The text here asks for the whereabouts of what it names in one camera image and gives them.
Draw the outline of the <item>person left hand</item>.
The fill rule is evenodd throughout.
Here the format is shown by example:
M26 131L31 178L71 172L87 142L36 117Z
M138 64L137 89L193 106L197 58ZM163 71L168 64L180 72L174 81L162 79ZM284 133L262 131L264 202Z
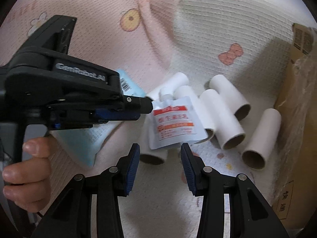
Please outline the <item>person left hand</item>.
M36 213L46 207L51 198L49 157L57 150L56 139L47 137L26 141L22 149L32 157L3 169L3 188L6 199L30 212Z

